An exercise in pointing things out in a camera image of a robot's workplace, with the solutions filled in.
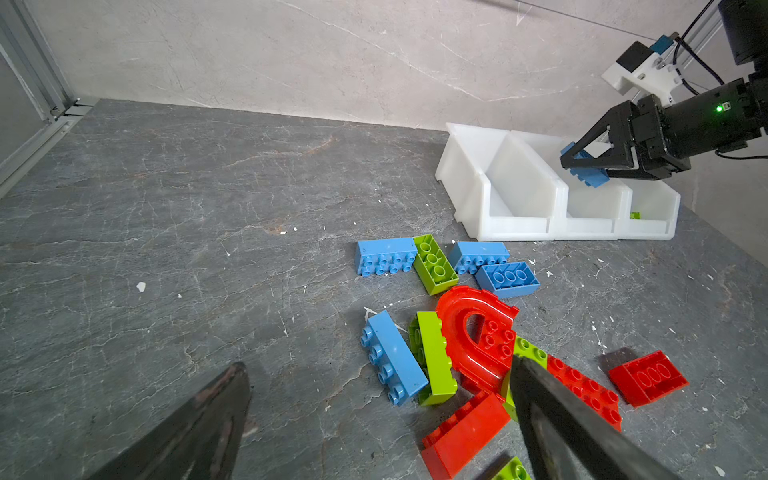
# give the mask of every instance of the blue lego brick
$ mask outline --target blue lego brick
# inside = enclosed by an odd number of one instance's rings
[[[541,285],[526,262],[483,265],[475,279],[483,290],[500,298],[530,295]]]
[[[429,383],[386,311],[368,319],[360,343],[369,349],[368,360],[379,367],[379,381],[389,387],[389,401],[395,405],[402,405]]]
[[[411,237],[390,240],[363,240],[357,243],[355,266],[357,274],[369,276],[384,273],[409,272],[416,260],[416,244]]]
[[[569,151],[571,147],[573,147],[574,145],[576,145],[576,143],[574,142],[571,142],[570,144],[568,144],[566,148],[560,150],[560,155],[565,154],[565,152]],[[574,158],[593,158],[593,157],[590,154],[588,154],[586,151],[582,150],[576,155],[574,155]],[[604,168],[570,168],[568,169],[568,171],[571,172],[571,175],[578,177],[579,180],[587,184],[588,187],[597,188],[610,180],[608,173],[605,171]]]
[[[507,263],[509,251],[501,242],[458,242],[448,255],[448,263],[456,273],[477,273],[481,265]]]
[[[669,47],[671,47],[674,44],[674,41],[667,37],[666,35],[661,35],[658,40],[656,40],[656,43],[650,46],[650,49],[658,53],[659,55],[663,55],[664,52],[667,51]]]

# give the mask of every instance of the black cable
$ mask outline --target black cable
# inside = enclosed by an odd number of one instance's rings
[[[690,45],[688,45],[688,43],[685,42],[685,40],[683,40],[680,37],[675,38],[675,40],[677,40],[677,44],[678,45],[683,45],[683,48],[688,50],[688,53],[690,53],[690,56],[693,57],[695,61],[698,61],[699,65],[704,67],[704,70],[710,72],[712,74],[712,76],[715,77],[715,80],[717,80],[717,83],[719,83],[721,85],[725,85],[725,82],[723,81],[723,79],[720,78],[720,76],[717,73],[715,73],[715,70],[713,70],[709,65],[704,63],[704,60],[702,60],[699,57],[699,55],[696,55],[696,52],[690,47]]]
[[[702,15],[704,15],[704,12],[706,12],[706,11],[707,11],[707,9],[710,7],[710,5],[712,5],[712,3],[713,3],[714,1],[715,1],[715,0],[709,0],[709,1],[707,2],[707,4],[704,6],[704,8],[702,8],[701,12],[699,12],[699,15],[696,15],[696,18],[694,18],[694,21],[693,21],[693,22],[691,22],[691,24],[690,24],[690,25],[688,25],[688,28],[686,28],[686,29],[685,29],[685,31],[683,32],[683,34],[680,36],[680,40],[684,40],[684,39],[685,39],[685,36],[686,36],[686,35],[688,35],[688,32],[690,32],[690,30],[691,30],[691,29],[694,27],[694,25],[696,24],[696,22],[698,22],[698,21],[699,21],[699,19],[701,18],[701,16],[702,16]],[[672,65],[675,65],[675,71],[677,72],[677,74],[678,74],[678,75],[680,75],[680,76],[682,77],[682,75],[683,75],[683,74],[682,74],[682,73],[680,73],[680,69],[679,69],[679,68],[677,68],[677,52],[678,52],[679,50],[680,50],[680,42],[678,42],[678,43],[677,43],[677,45],[676,45],[676,46],[675,46],[675,48],[674,48],[674,53],[672,54]],[[691,86],[688,84],[688,82],[687,82],[687,81],[685,81],[685,78],[683,78],[683,85],[685,86],[685,88],[687,88],[687,89],[690,91],[690,93],[692,93],[692,94],[694,94],[694,95],[698,95],[698,94],[699,94],[699,92],[698,92],[698,91],[696,91],[696,90],[695,90],[693,87],[691,87]]]
[[[754,157],[731,157],[729,155],[723,155],[720,150],[715,150],[715,155],[720,158],[727,158],[728,160],[768,160],[768,155],[755,155]]]

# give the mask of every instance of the gray marble surface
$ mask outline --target gray marble surface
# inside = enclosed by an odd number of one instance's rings
[[[259,429],[234,478],[429,478],[421,439],[468,394],[391,406],[359,336],[364,307],[407,327],[437,297],[353,257],[467,240],[434,178],[446,138],[100,102],[0,200],[0,477],[93,472],[242,360]],[[606,386],[598,356],[625,346],[690,381],[622,403],[629,439],[685,478],[768,476],[764,266],[688,210],[668,242],[507,245],[541,281],[510,301],[521,336]],[[514,423],[459,478],[500,455],[529,465]]]

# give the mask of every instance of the white storage bin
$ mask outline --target white storage bin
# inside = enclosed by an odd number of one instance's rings
[[[680,195],[664,182],[611,178],[588,187],[560,166],[570,140],[448,124],[435,177],[470,237],[504,240],[668,240]],[[606,144],[587,150],[599,155]],[[639,212],[641,220],[629,218]]]

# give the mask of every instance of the small green lego piece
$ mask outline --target small green lego piece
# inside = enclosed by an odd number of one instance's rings
[[[432,235],[421,235],[415,237],[413,241],[418,250],[413,266],[416,268],[419,278],[422,279],[427,293],[435,295],[445,292],[458,283],[458,275],[448,263],[448,258],[445,257]]]
[[[515,350],[513,351],[513,354],[517,356],[526,356],[544,367],[544,369],[547,369],[547,353],[544,350],[539,349],[537,346],[532,345],[529,341],[522,338],[521,336],[518,336],[518,338],[515,340]],[[510,374],[507,373],[507,376],[504,377],[504,382],[502,382],[502,390],[500,393],[505,398],[504,409],[509,414],[509,418],[517,422],[518,413],[517,409],[515,408],[515,402],[512,401],[512,391],[509,388],[509,375]]]
[[[527,356],[529,359],[535,360],[536,363],[543,366],[545,370],[547,369],[547,353],[520,336],[515,340],[515,350],[512,354]]]
[[[451,375],[451,357],[445,353],[446,340],[441,328],[442,322],[435,312],[417,312],[408,328],[411,352],[429,379],[429,385],[419,392],[421,406],[443,403],[458,389]]]
[[[493,475],[492,480],[529,480],[531,477],[525,471],[523,462],[514,457],[507,465]]]

